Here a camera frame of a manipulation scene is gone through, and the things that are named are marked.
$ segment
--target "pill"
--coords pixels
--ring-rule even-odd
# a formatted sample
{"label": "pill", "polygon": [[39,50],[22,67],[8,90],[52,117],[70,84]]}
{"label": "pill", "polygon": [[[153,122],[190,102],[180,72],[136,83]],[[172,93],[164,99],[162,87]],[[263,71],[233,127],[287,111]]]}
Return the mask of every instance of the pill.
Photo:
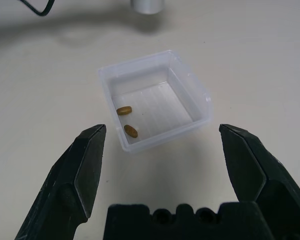
{"label": "pill", "polygon": [[135,130],[132,126],[130,125],[125,125],[124,126],[124,131],[126,132],[126,134],[128,134],[130,137],[132,138],[137,138],[138,137],[138,132],[137,130]]}
{"label": "pill", "polygon": [[116,113],[119,115],[119,116],[122,116],[122,115],[127,115],[129,113],[132,112],[132,107],[131,106],[123,106],[123,107],[120,107],[116,110]]}

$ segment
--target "tabletop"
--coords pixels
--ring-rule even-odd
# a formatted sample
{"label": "tabletop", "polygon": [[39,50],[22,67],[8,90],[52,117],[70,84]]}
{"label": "tabletop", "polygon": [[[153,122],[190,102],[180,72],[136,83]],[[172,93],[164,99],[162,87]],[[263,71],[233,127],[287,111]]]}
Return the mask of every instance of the tabletop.
{"label": "tabletop", "polygon": [[[97,69],[168,49],[209,90],[213,120],[124,152]],[[107,127],[100,183],[76,240],[102,239],[111,204],[175,213],[237,201],[220,124],[257,135],[300,187],[300,0],[167,0],[153,16],[128,0],[58,0],[46,17],[0,0],[0,240],[16,236],[52,165],[96,124]]]}

